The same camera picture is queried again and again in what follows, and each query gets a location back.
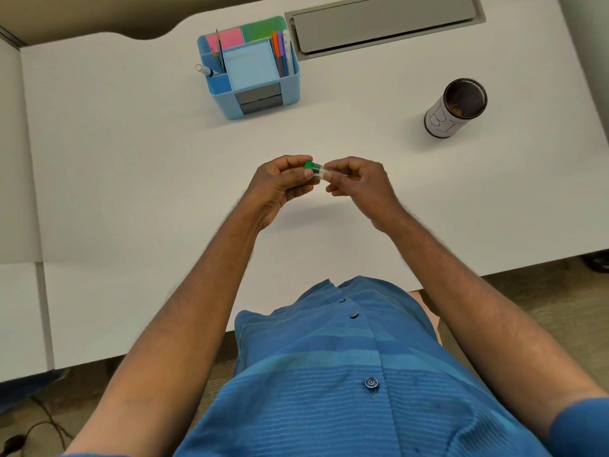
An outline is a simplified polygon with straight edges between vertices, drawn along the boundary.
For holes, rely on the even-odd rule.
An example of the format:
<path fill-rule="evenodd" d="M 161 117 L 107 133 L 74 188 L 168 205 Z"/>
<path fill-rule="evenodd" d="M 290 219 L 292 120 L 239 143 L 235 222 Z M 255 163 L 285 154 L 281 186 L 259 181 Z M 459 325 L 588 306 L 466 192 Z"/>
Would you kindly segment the person's right hand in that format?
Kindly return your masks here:
<path fill-rule="evenodd" d="M 406 216 L 380 162 L 349 156 L 327 162 L 324 168 L 333 170 L 330 178 L 351 178 L 356 190 L 350 199 L 373 226 L 391 236 L 399 229 Z"/>

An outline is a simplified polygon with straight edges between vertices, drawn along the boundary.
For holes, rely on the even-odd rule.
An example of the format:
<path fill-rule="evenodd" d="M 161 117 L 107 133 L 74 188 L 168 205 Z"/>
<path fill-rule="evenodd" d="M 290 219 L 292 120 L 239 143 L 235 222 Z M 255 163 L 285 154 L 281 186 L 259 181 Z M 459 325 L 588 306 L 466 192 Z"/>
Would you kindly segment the person's left hand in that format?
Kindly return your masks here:
<path fill-rule="evenodd" d="M 257 231 L 264 230 L 274 221 L 279 210 L 293 199 L 310 193 L 304 189 L 285 191 L 285 174 L 312 174 L 304 163 L 313 160 L 311 155 L 283 155 L 263 163 L 256 169 L 247 189 L 237 204 L 241 215 L 248 217 Z"/>

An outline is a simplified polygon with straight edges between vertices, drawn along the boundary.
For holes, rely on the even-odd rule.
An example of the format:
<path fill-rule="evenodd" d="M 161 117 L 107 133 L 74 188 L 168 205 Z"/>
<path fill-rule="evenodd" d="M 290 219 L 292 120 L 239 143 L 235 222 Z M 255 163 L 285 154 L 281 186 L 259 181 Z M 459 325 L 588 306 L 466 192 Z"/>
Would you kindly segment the person's right forearm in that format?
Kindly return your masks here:
<path fill-rule="evenodd" d="M 400 205 L 373 223 L 391 238 L 483 381 L 537 437 L 548 437 L 568 408 L 609 399 L 544 328 Z"/>

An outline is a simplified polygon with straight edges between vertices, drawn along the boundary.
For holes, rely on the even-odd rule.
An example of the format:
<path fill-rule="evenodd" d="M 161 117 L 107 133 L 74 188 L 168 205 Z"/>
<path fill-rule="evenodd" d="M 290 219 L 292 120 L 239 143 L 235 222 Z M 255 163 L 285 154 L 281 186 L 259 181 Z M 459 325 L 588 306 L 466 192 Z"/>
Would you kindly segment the person's left forearm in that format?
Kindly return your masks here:
<path fill-rule="evenodd" d="M 263 226 L 241 199 L 111 377 L 65 456 L 171 456 L 187 434 Z"/>

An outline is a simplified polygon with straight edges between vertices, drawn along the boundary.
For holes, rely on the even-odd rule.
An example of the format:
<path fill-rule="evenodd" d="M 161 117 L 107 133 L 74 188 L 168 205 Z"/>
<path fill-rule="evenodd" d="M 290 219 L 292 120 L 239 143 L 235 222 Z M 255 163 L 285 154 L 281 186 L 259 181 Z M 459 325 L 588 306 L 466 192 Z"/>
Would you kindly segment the blue plastic desk organizer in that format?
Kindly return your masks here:
<path fill-rule="evenodd" d="M 219 66 L 210 52 L 208 42 L 215 46 L 216 31 L 197 39 L 201 64 L 220 72 Z M 293 42 L 292 58 L 293 76 L 286 75 L 285 60 L 282 60 L 284 76 L 275 82 L 235 92 L 232 90 L 228 74 L 224 73 L 212 78 L 206 77 L 209 94 L 228 120 L 236 120 L 263 110 L 297 103 L 300 100 L 300 65 Z"/>

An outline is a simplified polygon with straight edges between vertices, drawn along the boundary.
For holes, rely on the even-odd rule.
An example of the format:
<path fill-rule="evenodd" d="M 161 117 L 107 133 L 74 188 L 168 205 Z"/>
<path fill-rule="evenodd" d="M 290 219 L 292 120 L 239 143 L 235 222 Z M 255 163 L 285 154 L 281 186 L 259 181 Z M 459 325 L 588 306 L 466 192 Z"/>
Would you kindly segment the light blue note pad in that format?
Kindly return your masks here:
<path fill-rule="evenodd" d="M 225 49 L 224 60 L 235 92 L 279 80 L 275 55 L 268 39 Z"/>

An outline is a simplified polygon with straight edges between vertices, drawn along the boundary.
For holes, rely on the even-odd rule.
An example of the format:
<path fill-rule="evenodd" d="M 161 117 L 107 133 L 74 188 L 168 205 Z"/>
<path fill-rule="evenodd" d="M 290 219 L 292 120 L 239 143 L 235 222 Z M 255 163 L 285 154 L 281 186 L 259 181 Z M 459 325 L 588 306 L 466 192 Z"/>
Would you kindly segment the black cup with white label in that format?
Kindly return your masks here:
<path fill-rule="evenodd" d="M 458 78 L 424 116 L 424 128 L 433 137 L 454 136 L 465 124 L 478 118 L 488 105 L 486 89 L 471 78 Z"/>

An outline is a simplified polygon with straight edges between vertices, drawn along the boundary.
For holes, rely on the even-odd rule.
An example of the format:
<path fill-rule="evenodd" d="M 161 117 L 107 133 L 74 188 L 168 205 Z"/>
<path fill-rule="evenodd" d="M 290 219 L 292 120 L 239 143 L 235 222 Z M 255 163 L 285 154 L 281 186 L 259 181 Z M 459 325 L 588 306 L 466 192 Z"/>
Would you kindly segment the green sticky note pad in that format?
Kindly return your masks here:
<path fill-rule="evenodd" d="M 285 20 L 279 16 L 240 26 L 242 37 L 246 44 L 271 37 L 273 32 L 283 31 L 285 29 Z"/>

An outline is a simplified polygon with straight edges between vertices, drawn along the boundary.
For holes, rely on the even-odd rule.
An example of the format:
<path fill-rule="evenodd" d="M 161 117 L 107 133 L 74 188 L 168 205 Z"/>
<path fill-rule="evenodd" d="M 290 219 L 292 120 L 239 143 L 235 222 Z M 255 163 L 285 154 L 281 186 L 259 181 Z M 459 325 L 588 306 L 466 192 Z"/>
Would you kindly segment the pink sticky note pad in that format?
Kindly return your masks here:
<path fill-rule="evenodd" d="M 246 43 L 240 27 L 219 31 L 219 40 L 223 49 L 237 47 Z"/>

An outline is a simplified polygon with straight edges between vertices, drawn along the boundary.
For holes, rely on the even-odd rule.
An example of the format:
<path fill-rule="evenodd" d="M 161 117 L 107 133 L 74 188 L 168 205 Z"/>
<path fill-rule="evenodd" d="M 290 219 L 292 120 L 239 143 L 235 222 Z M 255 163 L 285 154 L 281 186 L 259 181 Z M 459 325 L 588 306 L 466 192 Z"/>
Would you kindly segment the blue striped button shirt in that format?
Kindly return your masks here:
<path fill-rule="evenodd" d="M 326 280 L 234 329 L 234 377 L 175 457 L 609 457 L 609 399 L 567 408 L 539 440 L 392 283 Z"/>

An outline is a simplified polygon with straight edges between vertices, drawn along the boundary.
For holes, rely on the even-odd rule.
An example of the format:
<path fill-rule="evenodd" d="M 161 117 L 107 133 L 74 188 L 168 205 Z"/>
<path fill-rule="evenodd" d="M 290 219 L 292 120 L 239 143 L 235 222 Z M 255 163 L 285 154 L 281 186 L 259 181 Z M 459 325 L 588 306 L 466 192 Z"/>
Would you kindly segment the blue object under desk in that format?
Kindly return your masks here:
<path fill-rule="evenodd" d="M 53 369 L 41 374 L 0 382 L 0 415 L 63 378 L 68 372 L 69 368 Z"/>

